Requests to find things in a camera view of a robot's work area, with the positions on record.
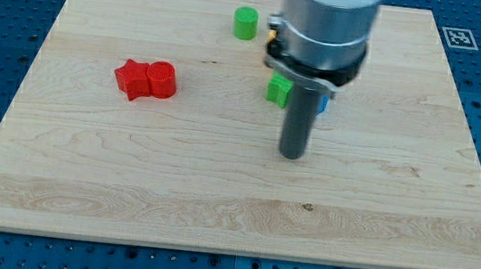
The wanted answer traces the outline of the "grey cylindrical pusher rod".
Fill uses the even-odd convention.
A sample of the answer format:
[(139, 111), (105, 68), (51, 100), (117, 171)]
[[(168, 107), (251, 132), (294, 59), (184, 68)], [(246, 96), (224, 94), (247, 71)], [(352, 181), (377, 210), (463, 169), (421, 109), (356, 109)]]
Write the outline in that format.
[(295, 84), (290, 90), (279, 151), (286, 159), (300, 159), (306, 150), (322, 95)]

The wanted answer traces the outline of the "black flange mount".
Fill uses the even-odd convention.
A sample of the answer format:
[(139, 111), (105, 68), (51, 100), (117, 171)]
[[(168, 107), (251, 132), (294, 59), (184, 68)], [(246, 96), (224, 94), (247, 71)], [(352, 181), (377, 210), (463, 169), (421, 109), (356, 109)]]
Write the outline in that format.
[(334, 99), (340, 86), (357, 77), (367, 52), (366, 43), (277, 34), (266, 43), (264, 63), (294, 85)]

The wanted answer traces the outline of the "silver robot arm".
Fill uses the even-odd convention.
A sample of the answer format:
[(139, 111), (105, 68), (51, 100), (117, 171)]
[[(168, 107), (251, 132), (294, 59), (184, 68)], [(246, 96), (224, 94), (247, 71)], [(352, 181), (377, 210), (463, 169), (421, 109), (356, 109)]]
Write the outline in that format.
[(265, 65), (292, 82), (279, 151), (300, 159), (323, 98), (360, 72), (379, 7), (384, 0), (282, 0), (267, 26), (275, 32)]

